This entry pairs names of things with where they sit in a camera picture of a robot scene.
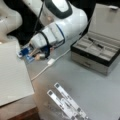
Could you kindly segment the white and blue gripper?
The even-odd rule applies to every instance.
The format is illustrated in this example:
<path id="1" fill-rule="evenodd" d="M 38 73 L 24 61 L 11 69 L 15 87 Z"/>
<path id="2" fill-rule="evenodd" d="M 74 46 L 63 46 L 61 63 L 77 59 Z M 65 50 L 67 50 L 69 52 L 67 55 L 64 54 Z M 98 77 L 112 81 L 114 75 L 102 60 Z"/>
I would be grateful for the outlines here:
<path id="1" fill-rule="evenodd" d="M 37 31 L 30 41 L 18 52 L 17 56 L 33 61 L 36 56 L 46 59 L 52 47 L 59 47 L 65 42 L 65 36 L 58 25 L 46 26 Z"/>

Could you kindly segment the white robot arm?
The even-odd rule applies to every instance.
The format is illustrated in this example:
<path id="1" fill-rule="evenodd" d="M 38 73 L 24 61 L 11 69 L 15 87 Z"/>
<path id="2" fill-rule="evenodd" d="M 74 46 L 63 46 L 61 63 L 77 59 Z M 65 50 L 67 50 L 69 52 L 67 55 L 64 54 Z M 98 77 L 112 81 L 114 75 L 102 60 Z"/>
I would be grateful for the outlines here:
<path id="1" fill-rule="evenodd" d="M 17 56 L 32 61 L 36 56 L 46 59 L 51 48 L 57 48 L 67 40 L 79 36 L 87 27 L 86 13 L 68 0 L 44 0 L 40 22 L 44 25 L 24 45 Z"/>

